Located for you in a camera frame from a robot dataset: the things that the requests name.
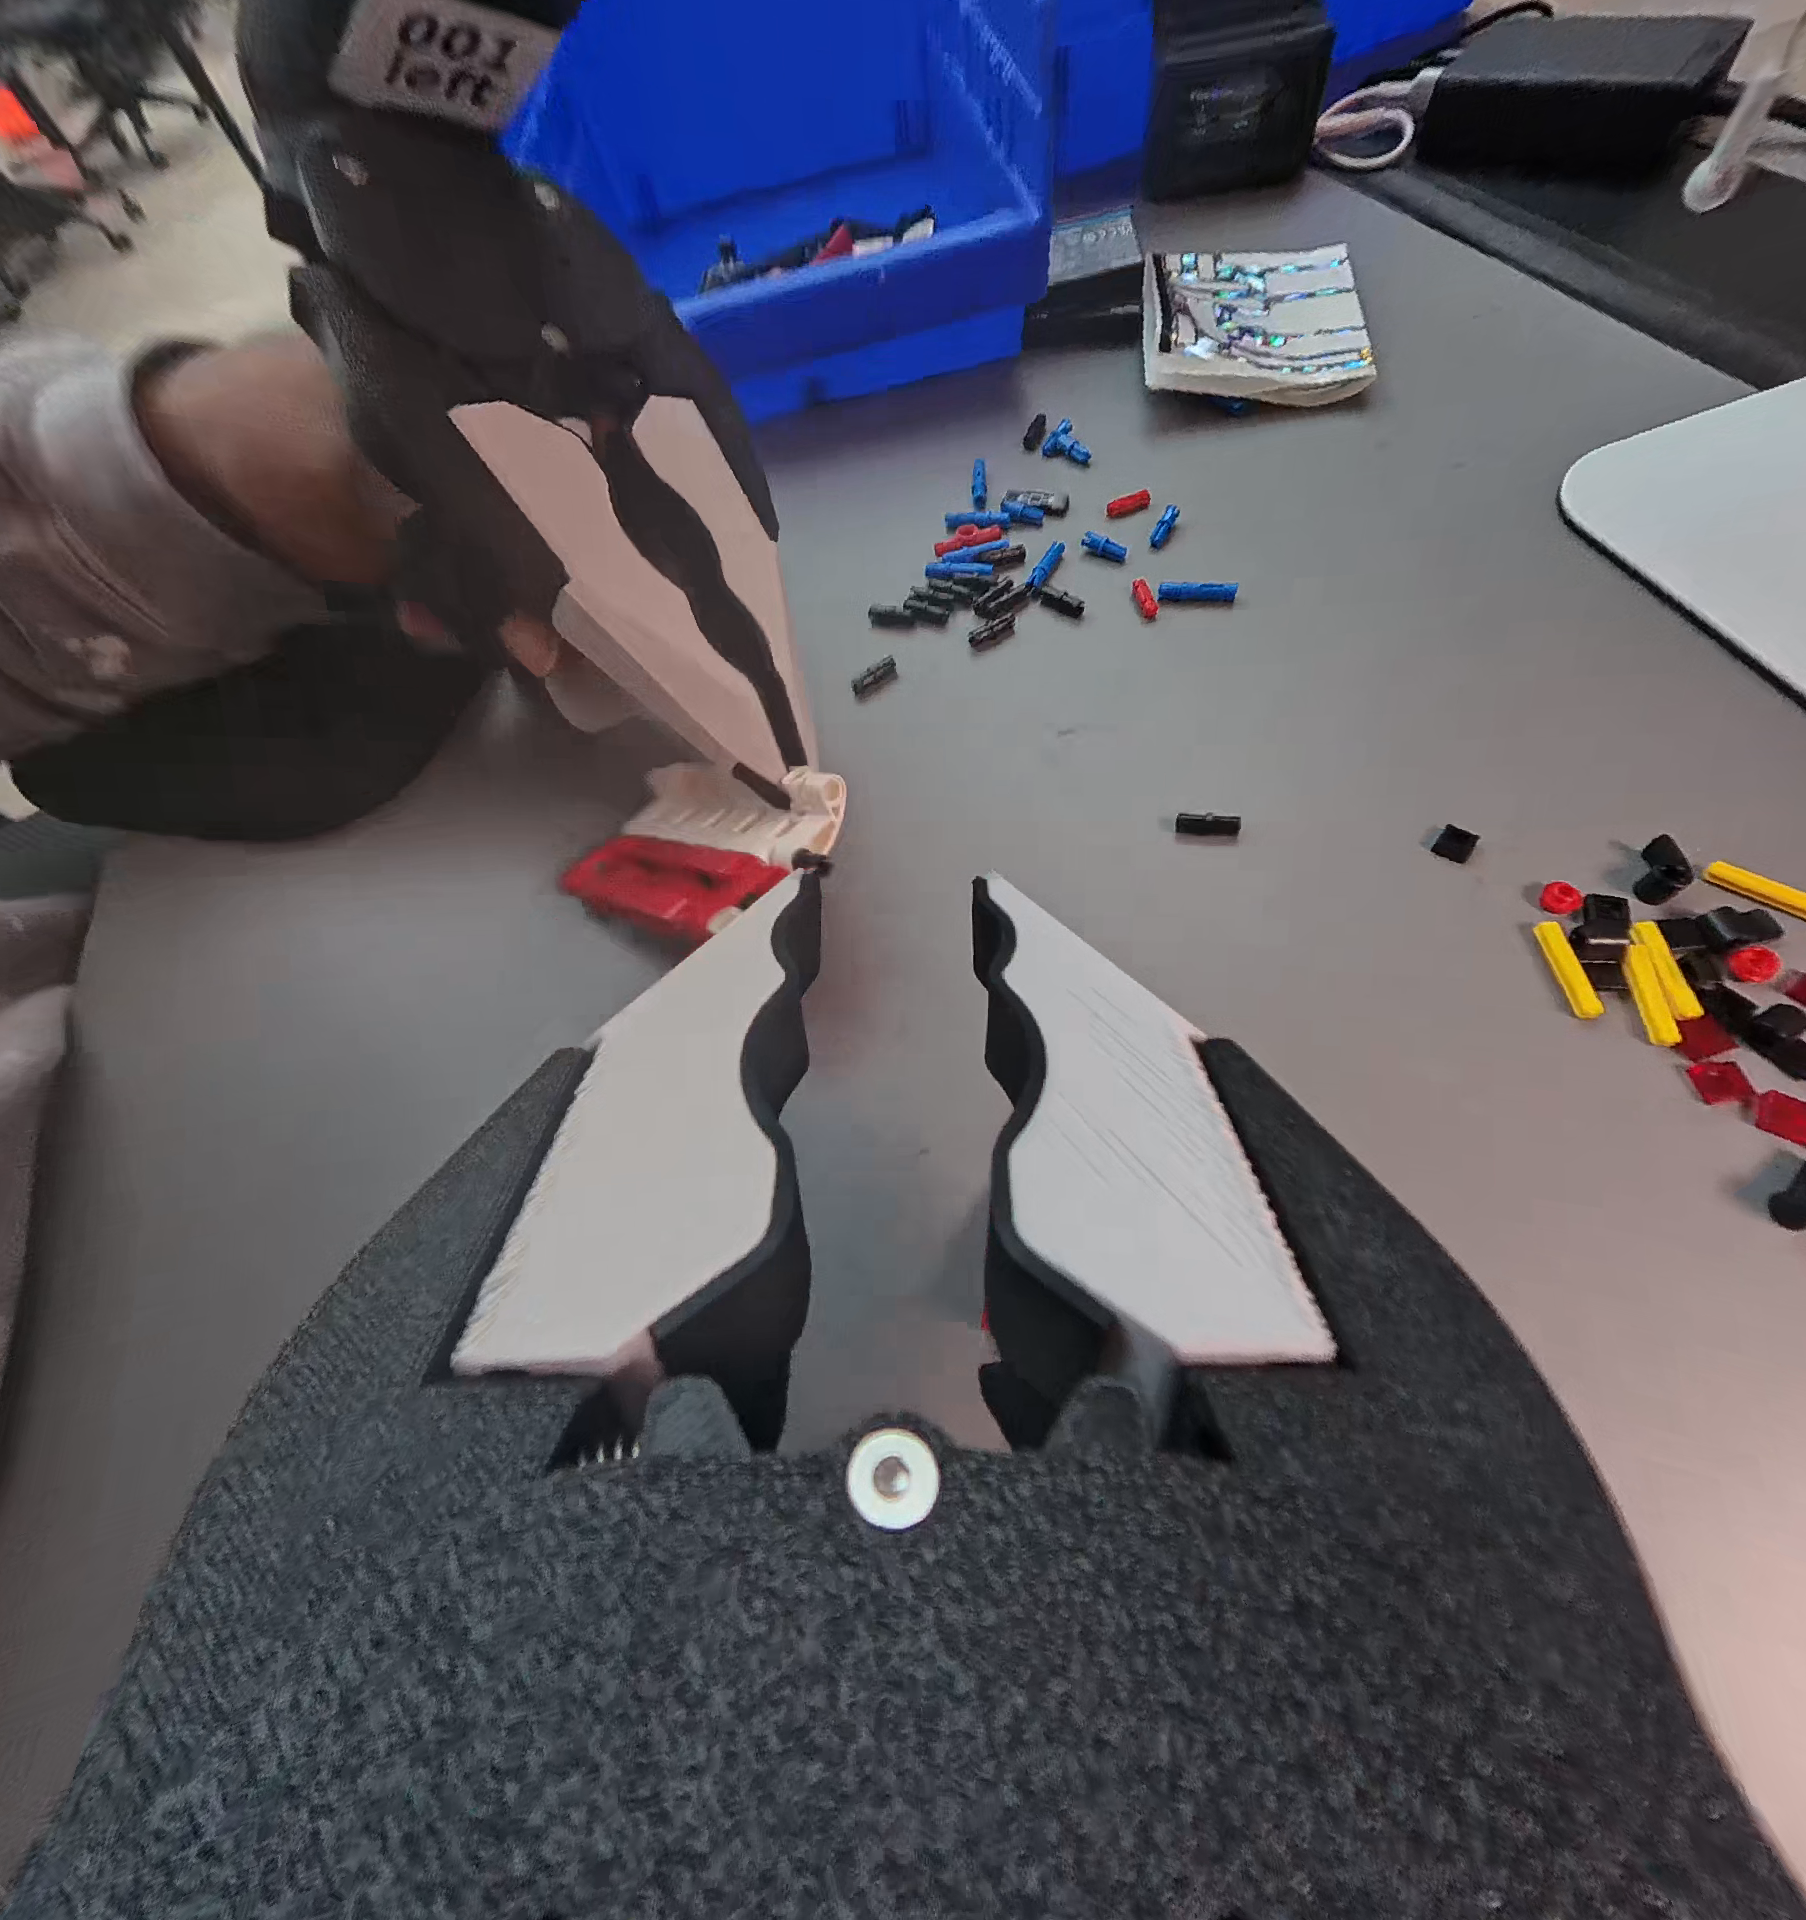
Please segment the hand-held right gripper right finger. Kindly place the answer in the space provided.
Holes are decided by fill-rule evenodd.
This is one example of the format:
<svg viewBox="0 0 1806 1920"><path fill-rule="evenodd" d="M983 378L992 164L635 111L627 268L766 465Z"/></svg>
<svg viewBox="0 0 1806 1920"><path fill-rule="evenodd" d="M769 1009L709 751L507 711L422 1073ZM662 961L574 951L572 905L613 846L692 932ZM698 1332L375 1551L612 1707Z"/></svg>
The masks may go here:
<svg viewBox="0 0 1806 1920"><path fill-rule="evenodd" d="M1333 1325L1211 1073L1211 1042L1000 874L971 890L988 1151L980 1393L1017 1454L1131 1389L1196 1444L1196 1383L1337 1362Z"/></svg>

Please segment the white beam brick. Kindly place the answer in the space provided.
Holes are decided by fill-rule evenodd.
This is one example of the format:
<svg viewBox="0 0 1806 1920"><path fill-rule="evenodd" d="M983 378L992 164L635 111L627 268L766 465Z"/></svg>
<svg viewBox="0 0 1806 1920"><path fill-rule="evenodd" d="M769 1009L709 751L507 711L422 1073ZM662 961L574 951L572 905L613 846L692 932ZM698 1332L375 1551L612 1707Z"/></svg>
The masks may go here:
<svg viewBox="0 0 1806 1920"><path fill-rule="evenodd" d="M808 766L780 787L760 787L743 770L672 763L654 768L648 784L651 801L627 818L624 835L748 856L787 871L829 857L848 812L848 781Z"/></svg>

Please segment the red beam brick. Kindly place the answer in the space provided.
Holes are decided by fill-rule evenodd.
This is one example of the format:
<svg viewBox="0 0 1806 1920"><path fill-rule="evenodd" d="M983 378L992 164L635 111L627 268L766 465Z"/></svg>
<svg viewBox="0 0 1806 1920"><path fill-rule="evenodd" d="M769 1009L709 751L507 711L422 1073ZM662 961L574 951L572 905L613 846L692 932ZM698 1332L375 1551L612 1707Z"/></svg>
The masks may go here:
<svg viewBox="0 0 1806 1920"><path fill-rule="evenodd" d="M752 852L618 835L583 852L558 892L669 945L702 945L791 875Z"/></svg>

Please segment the person's left forearm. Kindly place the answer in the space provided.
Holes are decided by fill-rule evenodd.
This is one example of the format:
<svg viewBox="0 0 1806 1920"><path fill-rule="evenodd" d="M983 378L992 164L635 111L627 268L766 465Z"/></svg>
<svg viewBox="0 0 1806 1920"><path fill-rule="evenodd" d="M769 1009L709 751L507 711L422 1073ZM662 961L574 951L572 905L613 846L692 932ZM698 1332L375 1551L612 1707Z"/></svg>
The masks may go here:
<svg viewBox="0 0 1806 1920"><path fill-rule="evenodd" d="M326 612L190 503L144 437L141 384L208 349L0 349L0 766L262 659Z"/></svg>

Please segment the grey desk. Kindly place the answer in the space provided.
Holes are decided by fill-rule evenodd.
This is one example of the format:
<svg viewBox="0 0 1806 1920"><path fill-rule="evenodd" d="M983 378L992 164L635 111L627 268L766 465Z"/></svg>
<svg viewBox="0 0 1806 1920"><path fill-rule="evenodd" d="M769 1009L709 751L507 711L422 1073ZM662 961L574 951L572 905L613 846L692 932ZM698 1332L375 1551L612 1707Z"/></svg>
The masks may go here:
<svg viewBox="0 0 1806 1920"><path fill-rule="evenodd" d="M1525 892L1654 835L1806 884L1806 711L1575 537L1583 454L1736 384L1321 176L1150 247L1347 241L1378 381L1228 420L1038 355L760 433L825 763L849 781L790 1105L819 1261L787 1448L997 1431L976 1370L971 882L1000 871L1243 1043L1466 1267L1604 1475L1726 1758L1806 1889L1806 1237L1753 1134L1570 1021ZM971 469L1182 505L1233 608L876 635ZM347 1261L658 958L555 894L651 731L510 688L334 836L112 852L0 1410L0 1905L251 1384ZM1238 812L1238 841L1178 840ZM1426 849L1481 835L1468 865Z"/></svg>

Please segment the black desk mat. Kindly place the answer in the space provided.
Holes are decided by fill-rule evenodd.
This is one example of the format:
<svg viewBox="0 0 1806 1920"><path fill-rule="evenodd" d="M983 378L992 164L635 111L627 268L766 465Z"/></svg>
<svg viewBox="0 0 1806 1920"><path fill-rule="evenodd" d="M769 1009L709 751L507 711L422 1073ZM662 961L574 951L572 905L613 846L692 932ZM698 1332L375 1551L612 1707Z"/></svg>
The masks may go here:
<svg viewBox="0 0 1806 1920"><path fill-rule="evenodd" d="M1679 161L1626 180L1407 161L1347 183L1752 387L1806 378L1806 180L1760 167L1696 214L1684 176Z"/></svg>

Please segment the pile of small connector pins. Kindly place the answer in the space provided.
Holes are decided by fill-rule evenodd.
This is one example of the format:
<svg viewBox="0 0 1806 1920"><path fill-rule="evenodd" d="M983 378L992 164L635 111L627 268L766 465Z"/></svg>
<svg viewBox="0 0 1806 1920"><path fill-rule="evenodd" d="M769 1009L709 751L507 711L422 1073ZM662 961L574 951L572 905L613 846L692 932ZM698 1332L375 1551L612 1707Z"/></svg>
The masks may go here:
<svg viewBox="0 0 1806 1920"><path fill-rule="evenodd" d="M1063 575L1072 561L1110 570L1131 612L1157 621L1164 608L1233 608L1243 587L1224 578L1171 578L1161 570L1182 528L1182 505L1148 488L1110 495L1084 530L1072 530L1072 495L1063 484L997 484L979 458L962 508L942 523L942 537L917 578L890 600L869 606L876 635L958 633L973 656L1006 643L1026 614L1064 621L1088 617L1086 592Z"/></svg>

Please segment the heap of small bin parts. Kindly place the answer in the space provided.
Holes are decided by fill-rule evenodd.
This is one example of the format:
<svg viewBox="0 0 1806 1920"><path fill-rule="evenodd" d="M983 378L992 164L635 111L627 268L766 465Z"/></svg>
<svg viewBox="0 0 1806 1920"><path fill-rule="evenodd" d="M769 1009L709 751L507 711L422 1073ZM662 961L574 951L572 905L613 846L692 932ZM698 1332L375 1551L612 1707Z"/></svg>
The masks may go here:
<svg viewBox="0 0 1806 1920"><path fill-rule="evenodd" d="M743 247L724 235L719 241L719 258L701 272L698 293L714 296L734 290L751 283L795 276L819 264L861 263L897 251L917 241L929 241L939 234L939 214L933 204L917 204L890 226L836 217L829 227L820 227L785 248L748 258Z"/></svg>

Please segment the black wrist rest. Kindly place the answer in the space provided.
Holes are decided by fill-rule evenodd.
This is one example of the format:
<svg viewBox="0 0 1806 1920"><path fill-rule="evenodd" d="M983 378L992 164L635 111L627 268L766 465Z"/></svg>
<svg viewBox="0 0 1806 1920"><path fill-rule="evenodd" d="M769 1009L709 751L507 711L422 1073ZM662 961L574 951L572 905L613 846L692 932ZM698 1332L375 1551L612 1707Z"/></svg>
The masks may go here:
<svg viewBox="0 0 1806 1920"><path fill-rule="evenodd" d="M10 760L36 811L196 841L305 841L398 801L492 667L381 620L329 617L196 684Z"/></svg>

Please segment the black office chair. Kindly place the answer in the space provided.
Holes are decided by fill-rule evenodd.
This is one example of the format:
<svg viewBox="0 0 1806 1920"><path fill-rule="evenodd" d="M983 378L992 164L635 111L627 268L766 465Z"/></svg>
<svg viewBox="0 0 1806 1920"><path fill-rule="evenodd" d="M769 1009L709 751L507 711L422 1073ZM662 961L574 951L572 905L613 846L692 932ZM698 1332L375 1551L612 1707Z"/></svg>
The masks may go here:
<svg viewBox="0 0 1806 1920"><path fill-rule="evenodd" d="M31 183L0 162L0 323L19 321L30 280L22 276L39 251L56 251L73 227L99 234L112 251L131 239L91 213L99 178L84 161L84 142L72 138L39 112L26 67L60 60L99 99L103 120L123 107L131 77L148 67L153 40L136 6L0 6L0 87L23 102L34 126L48 128L53 149L76 171L76 185Z"/></svg>

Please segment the small blue storage bin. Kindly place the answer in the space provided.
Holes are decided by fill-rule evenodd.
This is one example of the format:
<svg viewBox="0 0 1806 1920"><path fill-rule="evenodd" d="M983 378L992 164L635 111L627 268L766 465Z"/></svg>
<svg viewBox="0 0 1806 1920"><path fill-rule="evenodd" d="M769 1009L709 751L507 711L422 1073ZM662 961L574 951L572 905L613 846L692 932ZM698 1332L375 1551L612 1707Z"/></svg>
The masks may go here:
<svg viewBox="0 0 1806 1920"><path fill-rule="evenodd" d="M1049 280L1057 6L583 6L504 149L588 204L752 425L1021 355ZM836 217L939 234L701 296Z"/></svg>

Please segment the dark flat box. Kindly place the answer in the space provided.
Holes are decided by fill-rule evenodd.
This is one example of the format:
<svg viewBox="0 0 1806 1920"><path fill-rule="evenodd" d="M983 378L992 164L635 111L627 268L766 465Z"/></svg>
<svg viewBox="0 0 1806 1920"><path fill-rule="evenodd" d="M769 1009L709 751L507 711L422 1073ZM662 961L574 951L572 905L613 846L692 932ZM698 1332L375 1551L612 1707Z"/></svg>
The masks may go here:
<svg viewBox="0 0 1806 1920"><path fill-rule="evenodd" d="M1140 344L1146 260L1133 208L1107 208L1051 231L1049 280L1026 307L1023 351Z"/></svg>

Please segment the pile of yellow red black bricks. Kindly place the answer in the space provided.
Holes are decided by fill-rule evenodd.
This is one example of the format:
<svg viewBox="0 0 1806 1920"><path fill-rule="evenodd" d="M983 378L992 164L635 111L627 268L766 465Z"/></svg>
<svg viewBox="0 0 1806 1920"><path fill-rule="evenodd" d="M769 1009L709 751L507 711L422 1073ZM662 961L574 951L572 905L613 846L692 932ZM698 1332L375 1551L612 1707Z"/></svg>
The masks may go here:
<svg viewBox="0 0 1806 1920"><path fill-rule="evenodd" d="M1617 1016L1696 1109L1743 1123L1773 1161L1756 1208L1806 1237L1806 884L1658 835L1525 902L1558 1006Z"/></svg>

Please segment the black plastic case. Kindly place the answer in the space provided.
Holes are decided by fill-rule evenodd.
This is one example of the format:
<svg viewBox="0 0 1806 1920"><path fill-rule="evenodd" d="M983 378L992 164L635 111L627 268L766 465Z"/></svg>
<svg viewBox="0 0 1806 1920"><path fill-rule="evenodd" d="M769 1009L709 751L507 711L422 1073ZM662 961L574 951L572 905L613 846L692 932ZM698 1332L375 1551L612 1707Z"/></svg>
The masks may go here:
<svg viewBox="0 0 1806 1920"><path fill-rule="evenodd" d="M1333 50L1325 3L1154 3L1144 197L1175 204L1296 178Z"/></svg>

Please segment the black power adapter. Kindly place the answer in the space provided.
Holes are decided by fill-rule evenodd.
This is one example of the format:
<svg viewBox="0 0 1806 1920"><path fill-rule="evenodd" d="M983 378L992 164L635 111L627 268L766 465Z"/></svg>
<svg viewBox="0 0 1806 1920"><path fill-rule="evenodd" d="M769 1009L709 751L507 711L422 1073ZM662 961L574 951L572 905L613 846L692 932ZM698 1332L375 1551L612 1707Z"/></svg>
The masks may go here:
<svg viewBox="0 0 1806 1920"><path fill-rule="evenodd" d="M1747 16L1516 16L1443 65L1414 151L1453 174L1634 178L1707 116Z"/></svg>

